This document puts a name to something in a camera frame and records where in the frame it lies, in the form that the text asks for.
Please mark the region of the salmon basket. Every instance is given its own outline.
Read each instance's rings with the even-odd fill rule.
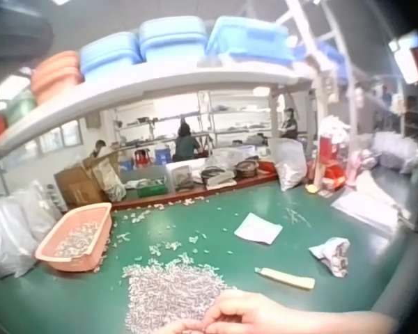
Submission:
[[[98,203],[69,211],[43,239],[36,258],[59,271],[90,271],[99,265],[111,229],[111,203]],[[75,228],[98,222],[98,229],[87,250],[76,257],[57,257],[56,249]]]

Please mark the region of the green workbench surface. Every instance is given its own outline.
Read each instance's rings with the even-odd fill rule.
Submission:
[[[287,306],[319,311],[370,310],[389,282],[405,246],[405,234],[390,240],[373,228],[330,208],[330,202],[310,196],[300,187],[282,193],[277,182],[239,191],[221,193],[190,206],[174,205],[160,211],[152,208],[138,224],[122,217],[131,211],[117,212],[118,223],[112,233],[130,232],[130,241],[109,247],[98,273],[54,273],[44,264],[22,278],[0,280],[0,324],[11,334],[125,333],[127,281],[122,268],[142,264],[152,257],[148,247],[161,241],[179,241],[173,252],[162,248],[161,262],[187,252],[196,263],[219,267],[229,285],[261,292]],[[309,225],[291,223],[285,208],[299,212]],[[253,212],[284,229],[271,246],[237,238],[233,232]],[[205,233],[196,244],[189,237]],[[349,274],[335,278],[316,261],[308,247],[331,237],[350,240]],[[316,279],[313,291],[295,289],[260,277],[254,267],[269,267],[297,276]]]

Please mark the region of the person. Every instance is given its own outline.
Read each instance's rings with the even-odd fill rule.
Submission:
[[[294,109],[285,109],[285,121],[282,126],[280,138],[297,139],[299,134],[297,130],[297,121],[294,117]]]
[[[180,320],[155,334],[389,334],[396,327],[396,321],[377,312],[292,310],[261,294],[226,290],[208,308],[200,324]]]
[[[96,141],[95,149],[90,154],[90,157],[98,158],[98,157],[101,157],[103,155],[106,155],[106,154],[110,153],[109,152],[110,149],[108,149],[108,150],[103,149],[103,148],[106,148],[106,147],[107,147],[107,144],[102,139],[99,139],[98,141]]]
[[[190,134],[190,126],[185,121],[181,122],[175,145],[173,162],[193,159],[195,150],[198,150],[199,153],[203,152],[199,142]]]

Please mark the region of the ceiling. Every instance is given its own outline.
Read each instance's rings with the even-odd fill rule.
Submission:
[[[47,18],[54,32],[54,43],[49,52],[55,54],[82,46],[118,31],[137,28],[148,19],[176,15],[197,15],[204,20],[220,15],[240,15],[245,0],[70,0],[62,6],[52,0],[20,0]],[[275,21],[286,12],[284,0],[251,0],[257,18]],[[386,45],[377,17],[366,5],[366,0],[330,0],[353,62],[371,73],[390,73]],[[317,36],[330,27],[318,6],[306,6],[311,29]],[[297,34],[293,22],[287,27]],[[0,67],[0,79],[11,69],[32,64],[7,64]]]

